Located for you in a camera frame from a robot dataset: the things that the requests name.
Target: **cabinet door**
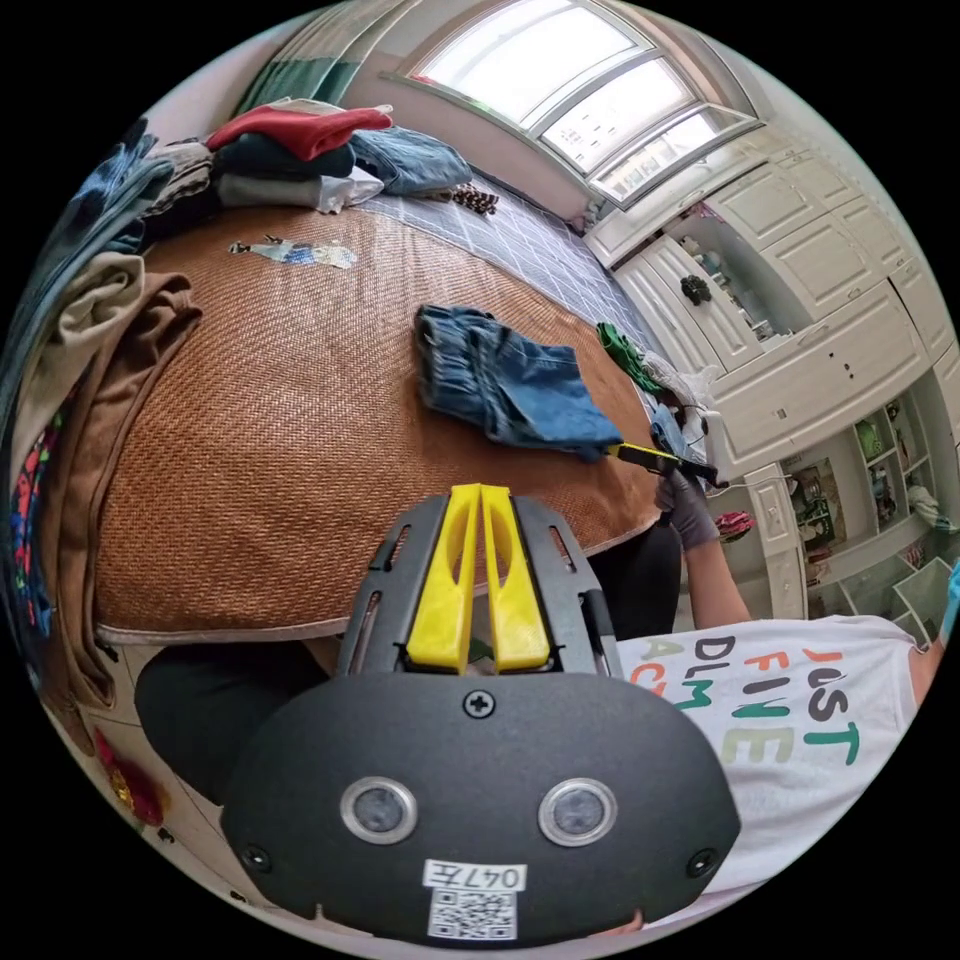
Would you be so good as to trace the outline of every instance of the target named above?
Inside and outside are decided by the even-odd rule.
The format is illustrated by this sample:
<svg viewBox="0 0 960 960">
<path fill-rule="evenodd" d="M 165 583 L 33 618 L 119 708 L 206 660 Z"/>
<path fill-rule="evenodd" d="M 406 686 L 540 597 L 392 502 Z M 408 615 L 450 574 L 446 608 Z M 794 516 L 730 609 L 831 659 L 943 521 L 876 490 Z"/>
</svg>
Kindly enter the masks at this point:
<svg viewBox="0 0 960 960">
<path fill-rule="evenodd" d="M 947 352 L 934 364 L 937 383 L 950 418 L 954 443 L 960 443 L 960 345 L 954 340 Z"/>
<path fill-rule="evenodd" d="M 753 331 L 740 316 L 733 301 L 673 237 L 655 240 L 641 256 L 683 305 L 690 318 L 689 323 L 703 332 L 720 358 L 724 370 L 736 370 L 763 353 Z M 710 300 L 695 306 L 683 295 L 680 283 L 684 277 L 691 275 L 706 282 L 710 288 Z"/>
<path fill-rule="evenodd" d="M 763 256 L 814 320 L 855 300 L 884 277 L 881 267 L 829 213 L 767 247 Z"/>
<path fill-rule="evenodd" d="M 827 212 L 811 191 L 773 163 L 741 177 L 705 202 L 757 250 Z"/>
<path fill-rule="evenodd" d="M 806 567 L 800 549 L 767 560 L 770 600 L 775 620 L 807 619 Z"/>
<path fill-rule="evenodd" d="M 834 210 L 860 194 L 829 161 L 812 151 L 787 157 L 779 166 L 788 171 L 801 187 L 809 190 L 827 210 Z"/>
<path fill-rule="evenodd" d="M 883 281 L 713 385 L 734 473 L 782 460 L 852 426 L 929 365 L 900 298 Z"/>
<path fill-rule="evenodd" d="M 757 533 L 765 557 L 775 557 L 800 546 L 800 534 L 790 494 L 779 463 L 755 470 L 743 478 L 757 518 Z"/>
<path fill-rule="evenodd" d="M 723 369 L 703 331 L 690 322 L 680 301 L 662 283 L 642 256 L 634 257 L 614 273 L 626 295 L 637 305 L 657 335 L 669 360 L 681 373 L 699 373 L 705 367 Z"/>
<path fill-rule="evenodd" d="M 908 260 L 890 277 L 931 360 L 939 360 L 956 342 L 953 324 L 936 282 L 919 260 Z"/>
<path fill-rule="evenodd" d="M 867 197 L 850 200 L 833 213 L 888 275 L 910 258 L 890 219 Z"/>
<path fill-rule="evenodd" d="M 587 232 L 584 242 L 605 267 L 622 263 L 674 217 L 762 162 L 756 153 L 728 143 L 698 163 L 677 171 L 629 210 L 615 210 L 604 217 Z"/>
</svg>

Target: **label sticker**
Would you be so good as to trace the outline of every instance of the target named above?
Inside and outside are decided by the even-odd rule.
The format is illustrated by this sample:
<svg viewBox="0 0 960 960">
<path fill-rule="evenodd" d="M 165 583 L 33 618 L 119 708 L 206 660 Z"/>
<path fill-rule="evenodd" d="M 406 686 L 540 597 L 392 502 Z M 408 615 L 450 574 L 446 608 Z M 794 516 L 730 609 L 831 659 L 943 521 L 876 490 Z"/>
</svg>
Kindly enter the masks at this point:
<svg viewBox="0 0 960 960">
<path fill-rule="evenodd" d="M 423 885 L 436 890 L 522 893 L 527 889 L 527 867 L 522 863 L 497 865 L 425 860 Z"/>
<path fill-rule="evenodd" d="M 445 940 L 516 940 L 517 895 L 434 889 L 427 934 Z"/>
</svg>

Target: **red flower decoration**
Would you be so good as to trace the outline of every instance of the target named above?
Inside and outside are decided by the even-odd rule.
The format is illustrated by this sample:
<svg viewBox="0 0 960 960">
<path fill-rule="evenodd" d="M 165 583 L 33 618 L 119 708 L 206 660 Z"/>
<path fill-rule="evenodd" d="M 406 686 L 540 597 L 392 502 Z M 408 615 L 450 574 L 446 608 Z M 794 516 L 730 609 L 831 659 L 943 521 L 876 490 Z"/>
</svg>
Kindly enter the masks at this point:
<svg viewBox="0 0 960 960">
<path fill-rule="evenodd" d="M 93 731 L 100 763 L 110 778 L 117 799 L 141 822 L 150 827 L 163 825 L 164 797 L 161 788 L 134 763 L 117 756 L 97 729 Z"/>
</svg>

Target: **denim jeans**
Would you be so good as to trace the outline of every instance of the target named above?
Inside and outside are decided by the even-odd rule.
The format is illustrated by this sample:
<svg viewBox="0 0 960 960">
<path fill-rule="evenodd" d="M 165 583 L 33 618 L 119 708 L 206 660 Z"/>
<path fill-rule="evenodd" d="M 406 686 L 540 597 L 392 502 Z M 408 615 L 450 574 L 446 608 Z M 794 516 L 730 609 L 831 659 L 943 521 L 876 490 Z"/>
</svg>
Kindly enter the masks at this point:
<svg viewBox="0 0 960 960">
<path fill-rule="evenodd" d="M 414 336 L 424 405 L 494 443 L 594 463 L 622 442 L 594 406 L 572 347 L 534 343 L 473 307 L 430 304 L 418 311 Z"/>
<path fill-rule="evenodd" d="M 416 130 L 357 130 L 350 146 L 357 166 L 382 180 L 383 192 L 392 196 L 447 190 L 473 179 L 473 171 L 453 147 Z"/>
</svg>

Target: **hand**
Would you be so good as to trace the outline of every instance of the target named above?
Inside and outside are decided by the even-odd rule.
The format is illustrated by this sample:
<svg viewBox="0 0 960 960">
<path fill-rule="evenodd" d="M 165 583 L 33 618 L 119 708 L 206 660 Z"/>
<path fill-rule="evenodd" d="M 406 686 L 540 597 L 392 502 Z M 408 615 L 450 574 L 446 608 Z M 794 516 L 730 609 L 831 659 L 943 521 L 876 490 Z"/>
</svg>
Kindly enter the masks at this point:
<svg viewBox="0 0 960 960">
<path fill-rule="evenodd" d="M 699 483 L 687 480 L 679 470 L 660 478 L 656 499 L 661 510 L 672 513 L 670 522 L 680 535 L 684 553 L 720 539 L 703 489 Z"/>
</svg>

